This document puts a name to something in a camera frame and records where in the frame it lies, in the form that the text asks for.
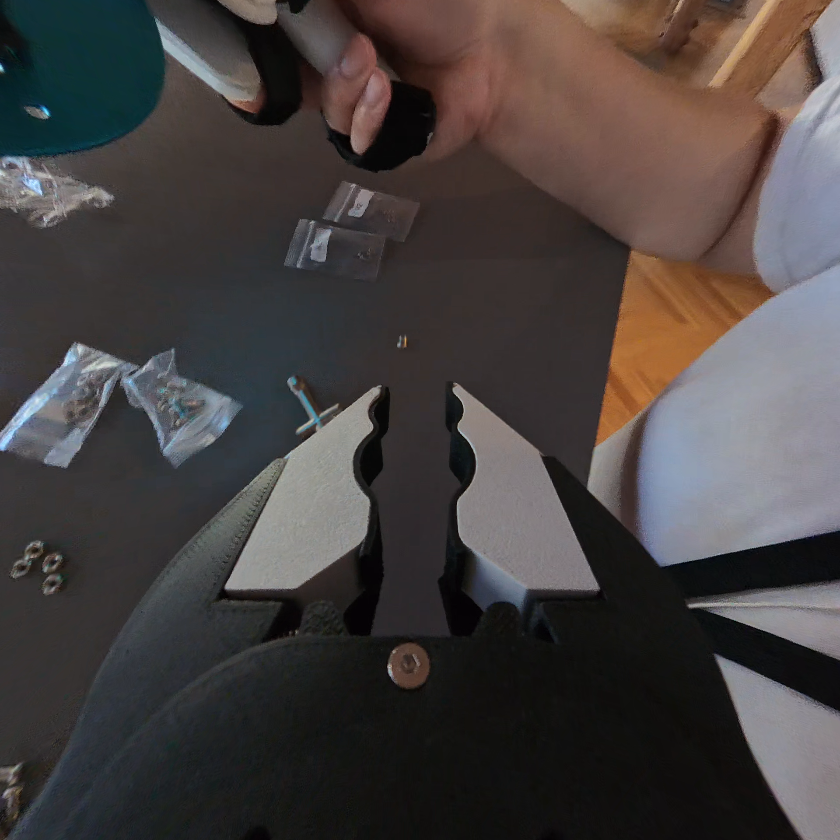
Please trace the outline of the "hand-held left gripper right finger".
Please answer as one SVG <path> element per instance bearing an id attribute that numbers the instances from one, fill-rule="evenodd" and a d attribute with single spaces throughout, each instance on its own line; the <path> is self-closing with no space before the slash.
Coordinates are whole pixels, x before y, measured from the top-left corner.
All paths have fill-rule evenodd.
<path id="1" fill-rule="evenodd" d="M 487 610 L 504 602 L 592 599 L 601 592 L 543 454 L 471 395 L 446 392 L 449 507 L 446 589 Z"/>

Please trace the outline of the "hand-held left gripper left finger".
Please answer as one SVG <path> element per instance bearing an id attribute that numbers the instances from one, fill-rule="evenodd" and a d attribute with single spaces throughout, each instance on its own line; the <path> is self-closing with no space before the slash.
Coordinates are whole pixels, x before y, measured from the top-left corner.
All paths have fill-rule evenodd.
<path id="1" fill-rule="evenodd" d="M 382 585 L 378 510 L 382 469 L 376 385 L 283 460 L 280 476 L 224 585 L 232 599 L 357 601 Z"/>

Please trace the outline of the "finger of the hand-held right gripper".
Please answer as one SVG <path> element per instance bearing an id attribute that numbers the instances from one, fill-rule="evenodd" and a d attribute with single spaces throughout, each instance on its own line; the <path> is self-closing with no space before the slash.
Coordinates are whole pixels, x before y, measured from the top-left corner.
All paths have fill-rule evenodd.
<path id="1" fill-rule="evenodd" d="M 153 17 L 164 52 L 217 94 L 253 101 L 259 72 L 239 19 L 215 1 L 153 1 Z"/>

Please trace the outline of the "blue round metal plate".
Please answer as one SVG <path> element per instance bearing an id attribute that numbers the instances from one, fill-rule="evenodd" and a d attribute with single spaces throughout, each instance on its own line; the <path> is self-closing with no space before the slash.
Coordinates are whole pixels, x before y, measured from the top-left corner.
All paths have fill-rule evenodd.
<path id="1" fill-rule="evenodd" d="M 165 58 L 146 2 L 5 2 L 29 64 L 1 75 L 2 156 L 97 148 L 155 109 Z"/>

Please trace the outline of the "clear bag of nuts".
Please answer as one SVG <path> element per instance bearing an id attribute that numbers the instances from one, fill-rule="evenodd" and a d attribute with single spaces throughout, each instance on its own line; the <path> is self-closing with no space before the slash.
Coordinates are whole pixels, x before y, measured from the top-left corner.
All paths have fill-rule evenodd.
<path id="1" fill-rule="evenodd" d="M 3 428 L 5 453 L 65 469 L 84 445 L 114 390 L 139 367 L 73 343 L 60 366 Z"/>

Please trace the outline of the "person's right forearm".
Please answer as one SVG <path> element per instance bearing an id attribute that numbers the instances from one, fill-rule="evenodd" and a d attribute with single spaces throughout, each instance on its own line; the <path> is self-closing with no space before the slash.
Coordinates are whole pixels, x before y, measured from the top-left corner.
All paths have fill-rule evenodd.
<path id="1" fill-rule="evenodd" d="M 492 2 L 477 139 L 645 256 L 758 274 L 760 195 L 798 108 L 686 87 L 561 2 Z"/>

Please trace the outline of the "dark grey desk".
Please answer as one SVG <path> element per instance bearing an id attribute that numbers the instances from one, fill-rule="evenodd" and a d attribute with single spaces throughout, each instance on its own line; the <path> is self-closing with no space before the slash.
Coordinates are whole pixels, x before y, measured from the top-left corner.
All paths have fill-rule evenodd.
<path id="1" fill-rule="evenodd" d="M 448 634 L 446 383 L 585 482 L 627 266 L 624 246 L 475 145 L 361 174 L 318 114 L 249 125 L 172 61 L 140 128 L 54 166 L 114 201 L 47 229 L 2 211 L 2 425 L 76 341 L 139 365 L 174 349 L 180 373 L 242 409 L 179 468 L 122 388 L 68 468 L 2 453 L 2 764 L 25 764 L 27 805 L 154 579 L 296 445 L 290 375 L 320 407 L 390 389 L 373 632 Z M 322 212 L 343 181 L 420 204 L 406 241 L 386 239 L 375 281 L 284 267 L 298 220 L 337 226 Z M 36 540 L 43 556 L 11 579 Z M 44 596 L 52 552 L 66 582 Z"/>

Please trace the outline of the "person's right hand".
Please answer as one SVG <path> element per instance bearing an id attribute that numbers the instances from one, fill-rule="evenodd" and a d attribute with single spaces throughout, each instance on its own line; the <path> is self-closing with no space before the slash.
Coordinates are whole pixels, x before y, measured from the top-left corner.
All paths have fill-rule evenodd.
<path id="1" fill-rule="evenodd" d="M 432 95 L 437 118 L 426 159 L 444 159 L 469 144 L 489 150 L 512 68 L 512 44 L 529 22 L 519 5 L 338 2 L 359 33 L 326 76 L 301 68 L 303 106 L 319 111 L 331 130 L 348 135 L 354 153 L 368 151 L 382 134 L 393 93 L 383 60 L 401 81 Z"/>

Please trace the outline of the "silver cross wrench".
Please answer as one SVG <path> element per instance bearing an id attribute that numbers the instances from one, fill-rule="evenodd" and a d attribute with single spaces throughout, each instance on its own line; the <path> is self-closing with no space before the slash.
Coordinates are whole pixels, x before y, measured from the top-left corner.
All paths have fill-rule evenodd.
<path id="1" fill-rule="evenodd" d="M 296 429 L 295 435 L 300 439 L 306 438 L 324 428 L 342 412 L 342 406 L 340 404 L 333 404 L 327 408 L 321 408 L 318 405 L 309 384 L 299 375 L 294 374 L 289 376 L 287 379 L 287 387 L 298 399 L 308 418 L 305 423 Z"/>

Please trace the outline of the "clear bag of screws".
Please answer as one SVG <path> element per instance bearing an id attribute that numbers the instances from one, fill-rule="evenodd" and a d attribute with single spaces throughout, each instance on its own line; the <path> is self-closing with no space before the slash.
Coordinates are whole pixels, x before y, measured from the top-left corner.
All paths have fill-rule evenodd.
<path id="1" fill-rule="evenodd" d="M 174 349 L 151 357 L 121 384 L 129 404 L 150 419 L 174 468 L 214 444 L 242 410 L 233 397 L 181 376 Z"/>
<path id="2" fill-rule="evenodd" d="M 84 208 L 106 208 L 114 196 L 99 185 L 81 182 L 48 162 L 24 156 L 1 160 L 1 209 L 37 228 L 51 228 Z"/>

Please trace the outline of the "small flat clear bag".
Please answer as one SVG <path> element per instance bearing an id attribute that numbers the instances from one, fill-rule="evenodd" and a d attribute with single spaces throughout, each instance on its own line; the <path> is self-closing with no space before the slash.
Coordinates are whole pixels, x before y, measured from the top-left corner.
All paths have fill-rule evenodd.
<path id="1" fill-rule="evenodd" d="M 375 281 L 386 239 L 318 220 L 298 220 L 284 267 L 349 280 Z"/>
<path id="2" fill-rule="evenodd" d="M 419 208 L 420 204 L 414 200 L 343 181 L 322 212 L 322 219 L 403 243 L 411 232 Z"/>

